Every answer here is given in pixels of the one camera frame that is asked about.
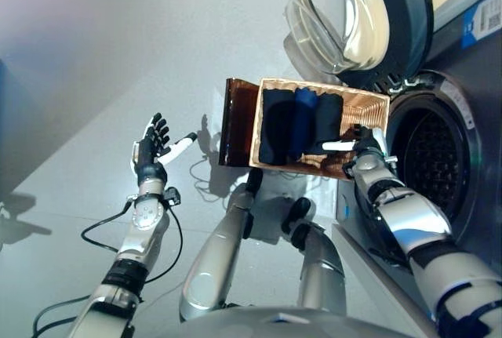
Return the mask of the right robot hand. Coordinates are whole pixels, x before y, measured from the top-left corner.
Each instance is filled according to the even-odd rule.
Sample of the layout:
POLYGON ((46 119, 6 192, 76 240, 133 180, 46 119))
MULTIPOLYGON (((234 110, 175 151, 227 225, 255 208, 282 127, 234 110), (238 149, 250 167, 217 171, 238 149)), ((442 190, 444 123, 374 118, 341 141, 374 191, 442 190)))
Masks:
POLYGON ((367 127, 354 124, 345 134, 344 138, 337 141, 325 141, 321 144, 324 152, 354 151, 357 155, 367 151, 377 151, 384 161, 393 169, 397 169, 398 159, 390 155, 387 149, 386 137, 380 127, 367 127))

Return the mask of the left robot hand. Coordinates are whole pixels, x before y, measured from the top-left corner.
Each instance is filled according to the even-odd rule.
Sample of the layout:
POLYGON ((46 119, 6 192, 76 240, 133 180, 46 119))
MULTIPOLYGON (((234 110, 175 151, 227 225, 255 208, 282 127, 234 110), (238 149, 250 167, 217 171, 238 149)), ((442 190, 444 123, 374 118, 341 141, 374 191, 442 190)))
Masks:
POLYGON ((166 119, 158 112, 146 124, 141 139, 133 143, 131 170, 140 177, 140 170, 147 165, 159 163, 165 169, 197 139, 196 133, 188 133, 173 144, 168 144, 169 127, 166 119))

